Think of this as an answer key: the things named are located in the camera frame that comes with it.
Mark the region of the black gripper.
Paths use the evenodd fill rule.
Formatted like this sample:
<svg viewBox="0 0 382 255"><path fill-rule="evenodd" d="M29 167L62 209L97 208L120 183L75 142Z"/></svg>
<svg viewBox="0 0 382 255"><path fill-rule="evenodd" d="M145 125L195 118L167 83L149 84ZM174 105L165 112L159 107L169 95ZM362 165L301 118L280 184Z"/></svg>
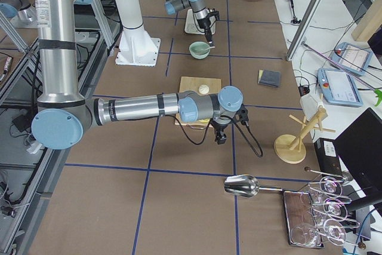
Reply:
<svg viewBox="0 0 382 255"><path fill-rule="evenodd" d="M211 21L209 18L199 19L199 27L204 32L208 45L213 46L214 41L213 41L210 25L211 25Z"/></svg>
<svg viewBox="0 0 382 255"><path fill-rule="evenodd" d="M217 118L212 120L212 126L214 127L214 134L215 134L215 142L218 145L225 144L227 140L227 136L224 130L231 123L232 123L232 119L230 117L222 117L222 118Z"/></svg>

